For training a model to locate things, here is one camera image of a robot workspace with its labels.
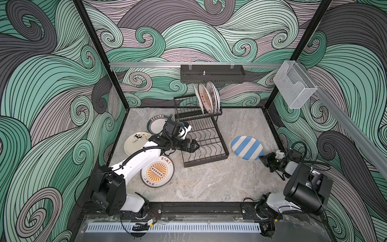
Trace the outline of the black wire dish rack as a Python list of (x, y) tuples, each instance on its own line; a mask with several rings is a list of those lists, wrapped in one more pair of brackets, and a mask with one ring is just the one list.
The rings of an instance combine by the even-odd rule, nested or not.
[(183, 166), (188, 168), (226, 160), (229, 151), (217, 124), (222, 111), (210, 114), (202, 110), (194, 94), (175, 97), (173, 101), (175, 120), (179, 123), (187, 122), (192, 126), (187, 137), (195, 139), (200, 146), (193, 153), (182, 153)]

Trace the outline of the cream plate black drawing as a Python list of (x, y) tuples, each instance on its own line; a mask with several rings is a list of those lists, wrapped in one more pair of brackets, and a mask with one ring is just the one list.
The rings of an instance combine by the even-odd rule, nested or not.
[(152, 135), (147, 132), (137, 132), (130, 135), (124, 143), (124, 151), (130, 156), (134, 152), (142, 149)]

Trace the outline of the orange sunburst plate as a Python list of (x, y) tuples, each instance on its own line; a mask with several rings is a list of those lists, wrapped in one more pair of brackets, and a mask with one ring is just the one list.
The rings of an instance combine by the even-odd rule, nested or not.
[(209, 91), (204, 86), (204, 84), (199, 84), (198, 89), (199, 89), (199, 95), (204, 109), (207, 111), (207, 113), (212, 114), (213, 104), (212, 104), (212, 99), (210, 97)]
[(151, 188), (167, 184), (174, 175), (174, 164), (168, 156), (160, 156), (141, 170), (142, 182)]

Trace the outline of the white plate red characters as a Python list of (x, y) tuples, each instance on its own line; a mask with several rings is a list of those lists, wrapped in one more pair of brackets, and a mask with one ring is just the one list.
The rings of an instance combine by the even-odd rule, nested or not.
[(210, 98), (212, 100), (213, 113), (216, 114), (218, 112), (218, 99), (217, 99), (215, 86), (212, 82), (209, 81), (206, 83), (206, 89), (208, 90), (210, 94)]

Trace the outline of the blue striped plate large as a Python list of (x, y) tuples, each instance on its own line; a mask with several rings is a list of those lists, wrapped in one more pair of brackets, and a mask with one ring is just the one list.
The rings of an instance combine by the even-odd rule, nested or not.
[(195, 84), (192, 84), (192, 87), (193, 87), (193, 89), (194, 89), (195, 96), (196, 96), (196, 98), (197, 98), (197, 100), (198, 100), (198, 105), (199, 105), (199, 107), (200, 107), (200, 109), (201, 109), (201, 111), (202, 111), (202, 114), (204, 114), (205, 112), (204, 112), (204, 107), (203, 107), (203, 104), (202, 104), (202, 101), (201, 101), (201, 98), (200, 98), (200, 94), (199, 94), (199, 92), (198, 92), (198, 90), (197, 90)]

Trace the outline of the white plate green flower outline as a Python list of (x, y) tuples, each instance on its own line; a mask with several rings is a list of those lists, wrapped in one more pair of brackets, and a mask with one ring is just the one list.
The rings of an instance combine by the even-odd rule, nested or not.
[(220, 94), (219, 94), (219, 91), (218, 91), (217, 87), (215, 87), (215, 92), (216, 92), (217, 102), (218, 102), (218, 113), (220, 113), (220, 109), (221, 109), (221, 100), (220, 100)]

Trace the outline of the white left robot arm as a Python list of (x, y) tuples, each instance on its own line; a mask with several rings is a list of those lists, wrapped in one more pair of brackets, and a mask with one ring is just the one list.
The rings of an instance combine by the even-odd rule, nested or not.
[(138, 193), (128, 194), (126, 186), (129, 181), (166, 151), (172, 149), (194, 153), (200, 148), (195, 139), (187, 137), (192, 126), (188, 122), (178, 123), (171, 118), (168, 117), (161, 133), (151, 136), (128, 158), (111, 167), (104, 165), (80, 182), (91, 181), (90, 199), (107, 215), (129, 211), (138, 218), (146, 217), (149, 200)]

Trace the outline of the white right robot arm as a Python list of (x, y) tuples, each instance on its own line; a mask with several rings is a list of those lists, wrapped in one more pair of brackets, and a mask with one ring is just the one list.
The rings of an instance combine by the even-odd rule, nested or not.
[(260, 219), (279, 219), (288, 212), (321, 215), (324, 213), (333, 181), (313, 168), (328, 164), (306, 160), (307, 145), (298, 141), (287, 153), (280, 150), (260, 156), (260, 161), (270, 172), (277, 173), (287, 181), (282, 193), (267, 193), (260, 197), (255, 209)]

